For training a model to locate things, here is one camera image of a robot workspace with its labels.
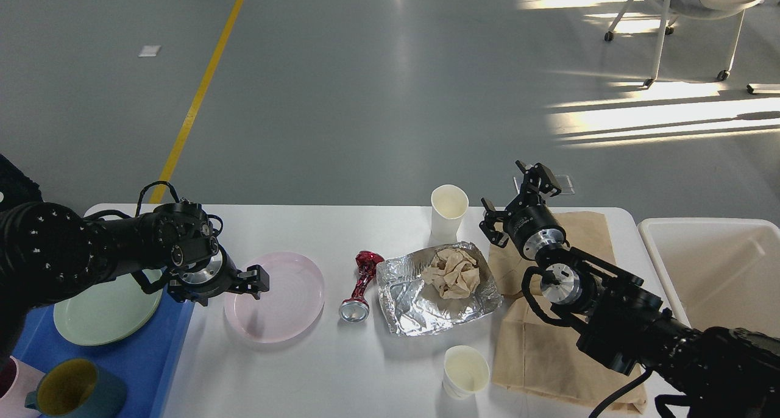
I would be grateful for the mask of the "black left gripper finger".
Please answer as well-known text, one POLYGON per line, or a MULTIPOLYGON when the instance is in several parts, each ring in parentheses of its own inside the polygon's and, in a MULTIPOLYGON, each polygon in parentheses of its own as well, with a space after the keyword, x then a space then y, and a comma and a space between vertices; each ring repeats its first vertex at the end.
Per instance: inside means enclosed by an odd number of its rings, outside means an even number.
POLYGON ((235 293, 250 295, 255 300, 261 298, 262 293, 270 290, 270 276, 259 264, 253 264, 237 274, 235 293))

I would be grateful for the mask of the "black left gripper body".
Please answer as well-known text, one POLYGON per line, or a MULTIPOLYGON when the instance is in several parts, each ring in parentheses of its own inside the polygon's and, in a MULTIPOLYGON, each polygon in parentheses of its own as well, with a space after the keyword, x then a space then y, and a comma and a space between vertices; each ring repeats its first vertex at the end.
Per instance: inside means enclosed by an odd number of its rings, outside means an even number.
POLYGON ((166 293, 176 302, 195 302, 208 306, 211 298, 234 289, 239 282, 239 268, 223 247, 207 261, 192 264, 168 279, 166 293))

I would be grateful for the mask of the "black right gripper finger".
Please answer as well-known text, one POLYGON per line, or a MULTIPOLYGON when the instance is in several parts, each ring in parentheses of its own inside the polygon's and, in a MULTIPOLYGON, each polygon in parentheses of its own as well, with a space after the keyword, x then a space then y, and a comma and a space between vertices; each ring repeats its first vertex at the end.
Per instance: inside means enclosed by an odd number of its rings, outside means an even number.
POLYGON ((523 174, 515 198, 515 210, 545 207, 546 199, 562 193, 561 185, 548 166, 543 163, 525 165, 520 160, 516 160, 515 164, 523 174))
POLYGON ((510 237, 506 232, 496 229, 496 224, 505 223, 512 216, 512 212, 497 210, 495 204, 484 197, 480 199, 480 202, 484 207, 483 220, 479 223, 480 230, 492 245, 505 248, 510 237))

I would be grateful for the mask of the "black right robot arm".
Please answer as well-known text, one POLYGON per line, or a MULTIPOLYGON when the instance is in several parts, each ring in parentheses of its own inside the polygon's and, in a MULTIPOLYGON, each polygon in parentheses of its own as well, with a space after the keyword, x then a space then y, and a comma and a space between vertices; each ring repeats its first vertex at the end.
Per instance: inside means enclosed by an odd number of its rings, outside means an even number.
POLYGON ((545 203, 562 192, 548 166, 516 166, 523 174, 517 196, 503 210, 482 199, 479 226, 492 245, 513 243, 530 261, 520 282, 530 309, 546 324, 577 331, 577 348, 604 367, 624 375, 644 368, 591 416, 652 374, 678 391, 655 398, 662 417, 673 416, 671 406, 688 407, 690 417, 778 416, 777 338, 743 327, 685 326, 643 289, 643 279, 569 244, 545 203))

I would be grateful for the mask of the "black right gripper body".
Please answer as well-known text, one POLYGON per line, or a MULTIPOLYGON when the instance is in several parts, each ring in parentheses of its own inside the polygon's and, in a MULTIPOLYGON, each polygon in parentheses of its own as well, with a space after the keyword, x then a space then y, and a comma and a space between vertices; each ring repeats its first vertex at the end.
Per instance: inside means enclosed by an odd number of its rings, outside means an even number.
POLYGON ((565 229, 545 206, 510 212, 505 221, 505 232, 521 257, 530 261, 534 261, 542 249, 561 247, 567 243, 565 229))

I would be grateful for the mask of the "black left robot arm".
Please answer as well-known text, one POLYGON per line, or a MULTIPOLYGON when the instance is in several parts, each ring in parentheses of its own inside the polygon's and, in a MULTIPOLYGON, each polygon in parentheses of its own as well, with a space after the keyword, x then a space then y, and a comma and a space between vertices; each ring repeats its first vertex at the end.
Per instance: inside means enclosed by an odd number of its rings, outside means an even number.
POLYGON ((144 293, 164 289, 176 302, 207 306, 225 292, 259 299, 271 279, 262 266, 242 270, 218 241, 222 234, 201 204, 179 197, 133 216, 105 210, 79 216, 55 202, 25 202, 2 212, 2 362, 28 312, 72 299, 130 275, 144 293))

